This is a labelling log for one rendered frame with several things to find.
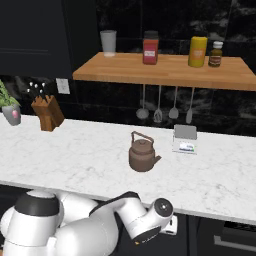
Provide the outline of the dark drawer front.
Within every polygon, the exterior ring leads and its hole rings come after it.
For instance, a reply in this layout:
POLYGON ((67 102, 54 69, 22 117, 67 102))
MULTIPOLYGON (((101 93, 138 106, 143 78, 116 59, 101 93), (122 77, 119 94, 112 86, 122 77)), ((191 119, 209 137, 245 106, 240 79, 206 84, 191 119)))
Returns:
POLYGON ((256 246, 256 226, 202 218, 197 233, 198 256, 256 256, 255 252, 215 245, 214 235, 224 241, 256 246))

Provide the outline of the grey hanging ladle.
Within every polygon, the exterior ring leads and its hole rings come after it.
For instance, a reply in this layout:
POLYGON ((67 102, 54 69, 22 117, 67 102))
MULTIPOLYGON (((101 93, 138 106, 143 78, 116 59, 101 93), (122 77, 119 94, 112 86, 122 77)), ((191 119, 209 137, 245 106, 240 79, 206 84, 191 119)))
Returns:
MULTIPOLYGON (((146 95, 146 85, 143 85, 143 95, 146 95)), ((136 111, 136 116, 143 120, 149 116, 149 111, 145 108, 145 97, 142 97, 142 107, 136 111)))

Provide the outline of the brown kettle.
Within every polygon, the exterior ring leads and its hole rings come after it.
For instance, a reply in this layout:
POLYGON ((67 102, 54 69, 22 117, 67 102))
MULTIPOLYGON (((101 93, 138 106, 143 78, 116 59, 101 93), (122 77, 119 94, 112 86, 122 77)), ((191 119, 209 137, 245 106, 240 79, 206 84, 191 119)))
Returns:
POLYGON ((131 133, 131 147, 129 149, 129 165, 137 172, 148 172, 161 159, 156 155, 154 139, 142 133, 131 133))

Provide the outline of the grey hanging slotted spatula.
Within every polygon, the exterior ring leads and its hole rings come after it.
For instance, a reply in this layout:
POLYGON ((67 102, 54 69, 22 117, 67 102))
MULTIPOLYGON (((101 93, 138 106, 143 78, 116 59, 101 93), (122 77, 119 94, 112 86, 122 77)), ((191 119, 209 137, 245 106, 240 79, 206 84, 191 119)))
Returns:
POLYGON ((155 123, 161 123, 162 122, 162 111, 160 109, 160 103, 161 103, 161 86, 159 86, 159 94, 158 94, 158 107, 154 112, 153 120, 155 123))

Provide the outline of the grey white small box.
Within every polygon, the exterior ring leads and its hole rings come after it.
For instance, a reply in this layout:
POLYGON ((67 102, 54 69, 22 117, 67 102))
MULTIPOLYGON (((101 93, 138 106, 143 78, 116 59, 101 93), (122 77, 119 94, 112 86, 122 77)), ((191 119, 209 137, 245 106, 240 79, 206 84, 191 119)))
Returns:
POLYGON ((197 128, 191 125, 174 126, 173 148, 174 152, 196 154, 197 153, 197 128))

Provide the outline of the grey hanging narrow spatula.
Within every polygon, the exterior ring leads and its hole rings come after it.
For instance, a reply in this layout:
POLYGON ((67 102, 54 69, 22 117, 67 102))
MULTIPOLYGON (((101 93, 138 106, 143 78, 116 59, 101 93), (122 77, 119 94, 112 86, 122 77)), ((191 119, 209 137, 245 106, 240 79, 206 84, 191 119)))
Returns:
POLYGON ((186 123, 187 124, 190 124, 192 122, 192 116, 193 116, 192 104, 193 104, 193 98, 194 98, 194 91, 195 91, 195 87, 192 88, 190 106, 189 106, 189 109, 186 114, 186 123))

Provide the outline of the red spice jar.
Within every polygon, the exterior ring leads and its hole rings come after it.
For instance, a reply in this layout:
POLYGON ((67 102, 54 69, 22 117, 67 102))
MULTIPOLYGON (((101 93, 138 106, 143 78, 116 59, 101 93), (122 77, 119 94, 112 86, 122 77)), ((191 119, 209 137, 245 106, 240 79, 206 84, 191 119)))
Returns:
POLYGON ((156 65, 158 59, 159 37, 157 31, 145 31, 143 39, 143 63, 156 65))

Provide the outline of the wooden knife block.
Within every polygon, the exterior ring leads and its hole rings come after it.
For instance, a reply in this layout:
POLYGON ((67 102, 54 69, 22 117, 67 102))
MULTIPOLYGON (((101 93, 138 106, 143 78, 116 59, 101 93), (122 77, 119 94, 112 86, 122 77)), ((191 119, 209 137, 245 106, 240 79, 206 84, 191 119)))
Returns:
POLYGON ((30 82, 27 93, 32 98, 31 107, 39 117, 42 131, 52 132, 63 123, 64 115, 60 106, 45 83, 30 82))

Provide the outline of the grey cup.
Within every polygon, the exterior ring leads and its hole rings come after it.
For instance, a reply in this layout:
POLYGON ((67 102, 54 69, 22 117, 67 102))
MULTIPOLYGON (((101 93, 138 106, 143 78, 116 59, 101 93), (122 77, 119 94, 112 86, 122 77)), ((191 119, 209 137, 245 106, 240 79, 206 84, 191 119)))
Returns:
POLYGON ((115 30, 104 30, 100 32, 102 49, 105 57, 114 57, 116 53, 116 35, 115 30))

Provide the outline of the yellow canister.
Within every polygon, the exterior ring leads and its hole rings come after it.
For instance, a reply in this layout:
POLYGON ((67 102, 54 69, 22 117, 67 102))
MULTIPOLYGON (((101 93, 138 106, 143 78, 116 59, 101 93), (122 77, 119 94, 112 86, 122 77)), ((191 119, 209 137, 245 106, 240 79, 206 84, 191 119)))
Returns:
POLYGON ((202 67, 204 65, 207 49, 207 37, 193 36, 190 41, 188 65, 190 67, 202 67))

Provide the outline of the brown bottle white cap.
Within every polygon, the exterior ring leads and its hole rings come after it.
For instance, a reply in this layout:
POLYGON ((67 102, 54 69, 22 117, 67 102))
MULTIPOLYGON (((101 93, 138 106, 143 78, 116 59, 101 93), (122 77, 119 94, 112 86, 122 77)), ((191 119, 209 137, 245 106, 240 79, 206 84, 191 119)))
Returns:
POLYGON ((210 52, 208 60, 208 65, 210 67, 219 67, 221 65, 222 47, 223 43, 221 41, 213 42, 213 49, 210 52))

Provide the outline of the potted plant grey pot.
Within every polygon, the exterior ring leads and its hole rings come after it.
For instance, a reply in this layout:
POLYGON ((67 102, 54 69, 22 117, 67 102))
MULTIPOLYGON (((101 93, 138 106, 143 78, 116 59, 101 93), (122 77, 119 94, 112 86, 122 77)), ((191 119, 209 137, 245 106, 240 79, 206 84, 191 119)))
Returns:
POLYGON ((3 115, 11 126, 21 123, 20 103, 7 91, 4 83, 0 80, 0 108, 3 115))

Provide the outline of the wooden wall shelf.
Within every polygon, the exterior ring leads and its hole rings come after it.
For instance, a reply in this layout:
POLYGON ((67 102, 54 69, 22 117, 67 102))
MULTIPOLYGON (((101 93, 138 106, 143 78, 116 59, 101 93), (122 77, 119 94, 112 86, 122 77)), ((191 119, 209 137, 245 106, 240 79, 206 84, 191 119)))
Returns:
POLYGON ((74 80, 132 83, 146 85, 196 87, 256 91, 256 75, 240 57, 223 57, 221 66, 188 65, 187 55, 159 54, 156 65, 142 63, 141 53, 117 53, 105 57, 102 52, 73 73, 74 80))

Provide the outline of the white wall socket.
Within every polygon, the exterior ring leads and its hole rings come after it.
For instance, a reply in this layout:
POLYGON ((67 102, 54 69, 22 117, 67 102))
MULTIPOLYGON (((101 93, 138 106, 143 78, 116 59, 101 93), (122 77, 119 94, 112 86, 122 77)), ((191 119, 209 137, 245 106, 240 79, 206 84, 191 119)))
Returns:
POLYGON ((70 94, 69 82, 64 78, 56 79, 57 89, 59 94, 70 94))

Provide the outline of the dark wall cupboard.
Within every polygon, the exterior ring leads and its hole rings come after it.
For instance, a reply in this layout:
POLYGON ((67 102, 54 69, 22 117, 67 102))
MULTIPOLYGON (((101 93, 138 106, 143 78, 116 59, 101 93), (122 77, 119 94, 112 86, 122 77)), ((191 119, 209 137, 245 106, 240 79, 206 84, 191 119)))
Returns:
POLYGON ((0 0, 0 75, 70 78, 98 51, 95 0, 0 0))

